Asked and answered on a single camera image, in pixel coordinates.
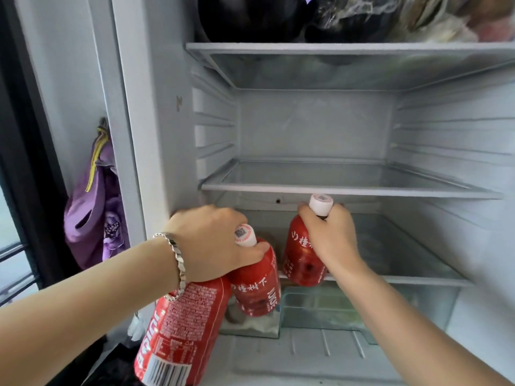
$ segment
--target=purple bag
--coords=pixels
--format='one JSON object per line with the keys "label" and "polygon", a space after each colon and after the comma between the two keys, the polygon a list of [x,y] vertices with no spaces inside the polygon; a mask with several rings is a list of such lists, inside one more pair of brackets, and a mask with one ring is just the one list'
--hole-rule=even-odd
{"label": "purple bag", "polygon": [[98,129],[87,171],[68,200],[64,233],[82,269],[129,248],[113,145],[103,127]]}

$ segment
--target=red juice bottle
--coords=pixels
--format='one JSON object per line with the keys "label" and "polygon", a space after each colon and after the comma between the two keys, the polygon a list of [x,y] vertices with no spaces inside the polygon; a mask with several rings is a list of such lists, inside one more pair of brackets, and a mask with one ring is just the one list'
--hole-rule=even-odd
{"label": "red juice bottle", "polygon": [[[311,195],[310,208],[320,219],[327,218],[332,207],[332,197]],[[289,227],[283,271],[288,279],[306,287],[318,285],[327,274],[327,268],[313,250],[306,226],[299,215],[293,218]]]}
{"label": "red juice bottle", "polygon": [[[254,246],[258,242],[266,242],[261,238],[256,239],[254,230],[247,224],[240,225],[234,236],[239,246]],[[274,248],[268,245],[261,261],[250,266],[242,266],[227,274],[236,303],[243,313],[251,317],[268,314],[281,299],[275,252]]]}
{"label": "red juice bottle", "polygon": [[134,361],[138,379],[145,386],[198,385],[231,296],[222,276],[188,283],[174,302],[159,299]]}

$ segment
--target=bottle cap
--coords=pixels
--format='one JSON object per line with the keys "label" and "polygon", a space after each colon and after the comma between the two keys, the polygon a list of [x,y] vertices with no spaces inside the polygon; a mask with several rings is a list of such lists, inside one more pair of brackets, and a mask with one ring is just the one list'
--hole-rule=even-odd
{"label": "bottle cap", "polygon": [[254,229],[246,223],[236,227],[234,240],[239,246],[254,246],[258,243]]}
{"label": "bottle cap", "polygon": [[310,208],[319,217],[327,217],[333,207],[333,198],[326,194],[313,194],[310,199]]}

